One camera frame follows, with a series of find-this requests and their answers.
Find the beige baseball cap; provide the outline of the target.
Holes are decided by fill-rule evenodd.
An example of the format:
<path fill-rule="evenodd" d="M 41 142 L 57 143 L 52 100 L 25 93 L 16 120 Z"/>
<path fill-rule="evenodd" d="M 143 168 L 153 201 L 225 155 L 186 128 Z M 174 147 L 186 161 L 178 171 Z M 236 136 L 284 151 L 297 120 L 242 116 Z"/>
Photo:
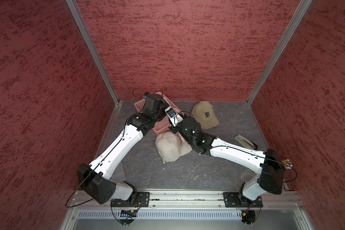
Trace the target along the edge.
<path fill-rule="evenodd" d="M 214 106 L 208 101 L 197 103 L 191 112 L 196 121 L 204 130 L 214 128 L 219 125 L 219 121 L 214 114 Z"/>

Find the white pink baseball cap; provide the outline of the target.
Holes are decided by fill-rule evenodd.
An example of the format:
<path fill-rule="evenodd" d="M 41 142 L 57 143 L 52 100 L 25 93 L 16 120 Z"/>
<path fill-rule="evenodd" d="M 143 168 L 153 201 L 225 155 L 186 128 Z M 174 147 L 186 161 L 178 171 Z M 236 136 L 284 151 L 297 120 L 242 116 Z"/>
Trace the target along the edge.
<path fill-rule="evenodd" d="M 159 134 L 155 140 L 155 145 L 164 164 L 175 162 L 181 156 L 192 151 L 187 142 L 182 141 L 179 135 L 171 131 Z"/>

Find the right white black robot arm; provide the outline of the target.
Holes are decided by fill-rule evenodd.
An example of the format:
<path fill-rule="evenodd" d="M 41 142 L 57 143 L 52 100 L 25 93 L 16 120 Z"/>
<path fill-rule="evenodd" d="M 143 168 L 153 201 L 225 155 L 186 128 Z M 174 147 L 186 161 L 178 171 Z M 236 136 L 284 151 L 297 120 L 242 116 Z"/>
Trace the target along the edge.
<path fill-rule="evenodd" d="M 237 195 L 241 205 L 249 206 L 266 193 L 282 193 L 285 167 L 274 150 L 250 150 L 230 144 L 202 131 L 193 117 L 174 115 L 169 120 L 170 130 L 178 132 L 193 151 L 234 162 L 256 173 L 254 178 L 241 185 Z"/>

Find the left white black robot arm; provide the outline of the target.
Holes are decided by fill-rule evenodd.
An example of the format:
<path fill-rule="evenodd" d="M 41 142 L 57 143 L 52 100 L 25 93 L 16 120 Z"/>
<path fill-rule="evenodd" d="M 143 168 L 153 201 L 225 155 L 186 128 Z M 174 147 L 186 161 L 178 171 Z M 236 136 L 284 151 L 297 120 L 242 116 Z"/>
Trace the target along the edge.
<path fill-rule="evenodd" d="M 169 104 L 160 94 L 145 95 L 144 107 L 125 121 L 124 128 L 115 141 L 89 165 L 81 164 L 77 169 L 79 188 L 97 203 L 119 199 L 133 206 L 137 189 L 127 182 L 111 181 L 117 166 L 126 154 L 166 116 Z"/>

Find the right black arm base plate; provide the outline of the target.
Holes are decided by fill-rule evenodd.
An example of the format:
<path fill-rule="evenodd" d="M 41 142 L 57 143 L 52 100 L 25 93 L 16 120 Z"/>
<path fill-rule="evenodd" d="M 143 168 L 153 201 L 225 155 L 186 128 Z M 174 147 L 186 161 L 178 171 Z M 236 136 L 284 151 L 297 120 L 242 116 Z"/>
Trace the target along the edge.
<path fill-rule="evenodd" d="M 243 195 L 240 195 L 239 192 L 223 192 L 223 200 L 225 207 L 227 208 L 262 208 L 263 203 L 260 201 L 260 197 L 252 201 Z"/>

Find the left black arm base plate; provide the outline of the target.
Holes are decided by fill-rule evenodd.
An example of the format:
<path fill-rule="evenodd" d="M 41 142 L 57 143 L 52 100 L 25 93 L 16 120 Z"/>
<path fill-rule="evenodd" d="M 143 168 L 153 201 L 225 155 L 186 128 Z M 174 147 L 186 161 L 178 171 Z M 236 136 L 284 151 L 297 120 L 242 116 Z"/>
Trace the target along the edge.
<path fill-rule="evenodd" d="M 150 192 L 135 192 L 128 200 L 112 199 L 112 207 L 145 208 L 149 206 Z"/>

